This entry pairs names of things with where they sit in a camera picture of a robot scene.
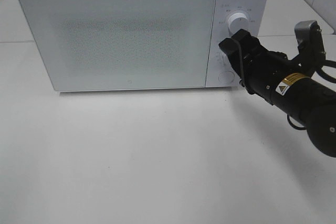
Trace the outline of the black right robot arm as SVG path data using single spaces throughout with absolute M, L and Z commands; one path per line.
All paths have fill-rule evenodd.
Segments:
M 335 91 L 311 79 L 301 63 L 282 52 L 270 51 L 258 38 L 239 30 L 219 43 L 242 86 L 251 95 L 285 112 L 307 131 L 313 145 L 335 157 Z

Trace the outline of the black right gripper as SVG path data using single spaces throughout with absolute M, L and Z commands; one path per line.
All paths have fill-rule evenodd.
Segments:
M 219 48 L 232 69 L 242 74 L 240 85 L 249 94 L 256 94 L 268 103 L 288 103 L 288 99 L 277 92 L 278 85 L 289 72 L 286 54 L 268 50 L 261 53 L 259 40 L 243 29 L 221 41 Z

